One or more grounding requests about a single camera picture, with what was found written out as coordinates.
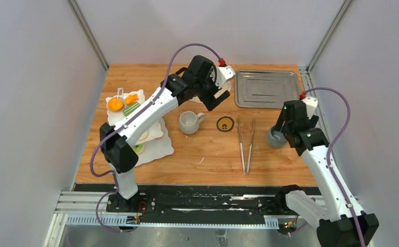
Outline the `grey ceramic mug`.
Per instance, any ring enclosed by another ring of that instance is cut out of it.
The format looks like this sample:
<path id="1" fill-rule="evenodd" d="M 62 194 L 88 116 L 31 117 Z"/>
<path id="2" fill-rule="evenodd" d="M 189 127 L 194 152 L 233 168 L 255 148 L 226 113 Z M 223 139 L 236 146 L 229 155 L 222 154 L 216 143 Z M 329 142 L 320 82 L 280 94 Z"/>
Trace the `grey ceramic mug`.
<path id="1" fill-rule="evenodd" d="M 270 147 L 276 149 L 282 148 L 287 143 L 285 135 L 277 131 L 275 126 L 272 126 L 266 133 L 266 141 Z"/>

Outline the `white ceramic mug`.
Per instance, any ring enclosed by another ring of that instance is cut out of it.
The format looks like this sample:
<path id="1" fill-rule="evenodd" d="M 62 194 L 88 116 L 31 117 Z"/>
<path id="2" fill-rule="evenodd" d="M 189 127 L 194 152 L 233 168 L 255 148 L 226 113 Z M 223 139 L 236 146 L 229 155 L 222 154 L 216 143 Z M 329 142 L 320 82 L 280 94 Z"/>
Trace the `white ceramic mug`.
<path id="1" fill-rule="evenodd" d="M 194 113 L 185 111 L 179 117 L 179 129 L 187 135 L 196 133 L 202 121 L 205 119 L 205 113 Z"/>

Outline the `orange star cookie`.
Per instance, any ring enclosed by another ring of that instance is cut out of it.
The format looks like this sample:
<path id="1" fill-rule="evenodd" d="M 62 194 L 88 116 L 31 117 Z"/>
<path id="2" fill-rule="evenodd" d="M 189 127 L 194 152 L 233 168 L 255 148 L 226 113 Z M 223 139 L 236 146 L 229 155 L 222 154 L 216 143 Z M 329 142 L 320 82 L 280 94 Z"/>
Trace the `orange star cookie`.
<path id="1" fill-rule="evenodd" d="M 137 94 L 130 94 L 124 99 L 124 102 L 126 105 L 132 105 L 138 100 L 139 100 L 139 97 Z"/>

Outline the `metal food tongs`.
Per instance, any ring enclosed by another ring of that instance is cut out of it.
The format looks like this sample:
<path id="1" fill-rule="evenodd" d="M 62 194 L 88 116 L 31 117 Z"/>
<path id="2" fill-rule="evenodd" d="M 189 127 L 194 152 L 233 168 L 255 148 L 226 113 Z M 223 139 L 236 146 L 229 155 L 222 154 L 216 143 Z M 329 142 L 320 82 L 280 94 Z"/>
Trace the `metal food tongs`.
<path id="1" fill-rule="evenodd" d="M 242 116 L 237 117 L 237 134 L 238 134 L 238 142 L 239 142 L 239 150 L 241 156 L 241 165 L 244 175 L 249 175 L 251 160 L 252 160 L 252 150 L 253 150 L 253 141 L 255 137 L 256 131 L 256 118 L 252 117 L 250 121 L 250 135 L 247 137 L 248 130 L 247 125 L 243 123 L 244 118 Z"/>

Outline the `white chocolate donut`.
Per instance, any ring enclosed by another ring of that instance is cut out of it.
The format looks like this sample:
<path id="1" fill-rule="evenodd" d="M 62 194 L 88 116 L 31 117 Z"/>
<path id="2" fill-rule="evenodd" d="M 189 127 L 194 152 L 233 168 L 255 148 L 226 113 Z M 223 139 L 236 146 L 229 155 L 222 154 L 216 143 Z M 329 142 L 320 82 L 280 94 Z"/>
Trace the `white chocolate donut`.
<path id="1" fill-rule="evenodd" d="M 148 136 L 149 136 L 149 133 L 150 133 L 150 130 L 146 130 L 146 131 L 140 136 L 140 138 L 139 138 L 138 140 L 139 140 L 139 141 L 142 141 L 142 140 L 144 140 L 144 139 L 147 139 Z"/>

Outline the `green macaron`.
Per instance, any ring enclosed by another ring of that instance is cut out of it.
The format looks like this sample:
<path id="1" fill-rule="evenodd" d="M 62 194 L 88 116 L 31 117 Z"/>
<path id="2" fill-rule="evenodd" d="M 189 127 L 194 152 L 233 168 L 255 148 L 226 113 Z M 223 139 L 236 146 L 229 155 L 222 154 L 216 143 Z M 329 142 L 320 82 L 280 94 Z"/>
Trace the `green macaron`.
<path id="1" fill-rule="evenodd" d="M 125 117 L 129 116 L 130 114 L 132 114 L 137 108 L 139 108 L 141 106 L 141 104 L 137 101 L 132 105 L 127 105 L 123 110 L 123 114 Z"/>

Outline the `white tiered dessert stand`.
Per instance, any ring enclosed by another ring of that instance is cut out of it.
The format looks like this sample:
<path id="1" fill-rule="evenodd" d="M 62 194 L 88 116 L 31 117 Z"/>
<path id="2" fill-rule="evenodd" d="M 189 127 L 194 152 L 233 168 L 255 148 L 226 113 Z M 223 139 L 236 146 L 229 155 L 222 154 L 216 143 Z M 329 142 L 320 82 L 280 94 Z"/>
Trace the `white tiered dessert stand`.
<path id="1" fill-rule="evenodd" d="M 123 88 L 119 88 L 118 93 L 115 96 L 107 97 L 105 99 L 106 104 L 112 97 L 124 100 L 130 94 L 137 94 L 139 97 L 138 102 L 140 104 L 143 104 L 146 100 L 142 89 L 125 93 Z M 110 125 L 114 125 L 116 122 L 124 118 L 122 111 L 113 112 L 107 109 L 106 113 L 107 121 Z M 163 118 L 160 118 L 158 122 L 152 125 L 148 130 L 150 130 L 148 138 L 137 142 L 137 145 L 144 144 L 143 153 L 138 155 L 137 167 L 174 153 L 174 148 L 172 147 L 172 142 Z"/>

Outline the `orange macaron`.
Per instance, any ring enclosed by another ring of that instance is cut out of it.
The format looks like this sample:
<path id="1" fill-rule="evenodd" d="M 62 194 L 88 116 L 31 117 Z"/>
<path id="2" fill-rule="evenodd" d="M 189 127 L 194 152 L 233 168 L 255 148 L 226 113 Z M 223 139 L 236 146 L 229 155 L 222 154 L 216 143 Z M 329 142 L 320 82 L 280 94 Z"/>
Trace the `orange macaron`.
<path id="1" fill-rule="evenodd" d="M 124 108 L 124 101 L 117 97 L 112 97 L 108 100 L 106 107 L 113 112 L 119 112 Z"/>

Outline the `green frosted donut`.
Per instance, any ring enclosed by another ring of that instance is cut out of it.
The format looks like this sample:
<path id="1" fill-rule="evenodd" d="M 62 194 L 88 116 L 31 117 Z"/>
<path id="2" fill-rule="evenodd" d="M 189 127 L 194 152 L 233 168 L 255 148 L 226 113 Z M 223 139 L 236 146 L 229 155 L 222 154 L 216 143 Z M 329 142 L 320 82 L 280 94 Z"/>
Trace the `green frosted donut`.
<path id="1" fill-rule="evenodd" d="M 143 151 L 144 151 L 144 144 L 138 144 L 138 145 L 135 145 L 135 146 L 133 146 L 133 151 L 136 153 L 136 154 L 141 154 L 141 153 L 143 153 Z"/>

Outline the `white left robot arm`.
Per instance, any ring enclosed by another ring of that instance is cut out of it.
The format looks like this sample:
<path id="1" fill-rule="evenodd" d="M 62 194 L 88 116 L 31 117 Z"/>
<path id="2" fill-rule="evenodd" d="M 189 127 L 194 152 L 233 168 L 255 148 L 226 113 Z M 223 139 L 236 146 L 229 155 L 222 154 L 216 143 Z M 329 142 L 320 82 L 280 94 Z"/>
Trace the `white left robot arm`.
<path id="1" fill-rule="evenodd" d="M 119 206 L 125 212 L 132 213 L 139 206 L 134 175 L 139 157 L 133 150 L 139 138 L 164 115 L 194 97 L 198 97 L 208 111 L 214 110 L 230 96 L 229 91 L 218 97 L 215 97 L 216 93 L 234 76 L 233 68 L 223 59 L 215 65 L 211 60 L 196 55 L 187 67 L 169 74 L 132 114 L 113 125 L 105 123 L 100 127 L 99 148 L 111 166 L 115 192 L 121 196 Z"/>

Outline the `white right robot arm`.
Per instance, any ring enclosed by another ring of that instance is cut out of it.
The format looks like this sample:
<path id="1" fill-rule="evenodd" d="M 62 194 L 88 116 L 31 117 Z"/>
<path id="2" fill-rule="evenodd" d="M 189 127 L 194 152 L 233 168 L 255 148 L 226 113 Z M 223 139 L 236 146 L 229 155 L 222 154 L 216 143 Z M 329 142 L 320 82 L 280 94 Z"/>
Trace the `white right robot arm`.
<path id="1" fill-rule="evenodd" d="M 285 137 L 315 178 L 325 205 L 321 206 L 296 186 L 287 186 L 275 200 L 279 213 L 299 214 L 316 230 L 321 246 L 368 246 L 379 227 L 375 214 L 368 214 L 348 189 L 328 153 L 331 147 L 316 127 L 317 99 L 286 101 L 271 132 Z"/>

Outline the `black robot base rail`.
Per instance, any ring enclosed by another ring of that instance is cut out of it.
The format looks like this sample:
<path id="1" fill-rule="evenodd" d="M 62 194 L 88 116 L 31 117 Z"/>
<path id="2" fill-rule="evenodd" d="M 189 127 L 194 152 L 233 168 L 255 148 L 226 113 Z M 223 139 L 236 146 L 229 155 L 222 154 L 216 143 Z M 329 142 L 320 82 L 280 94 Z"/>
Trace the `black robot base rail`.
<path id="1" fill-rule="evenodd" d="M 150 228 L 273 230 L 285 238 L 308 227 L 285 205 L 294 186 L 140 185 L 126 200 L 110 184 L 76 184 L 55 211 L 70 226 L 100 226 L 112 233 Z"/>

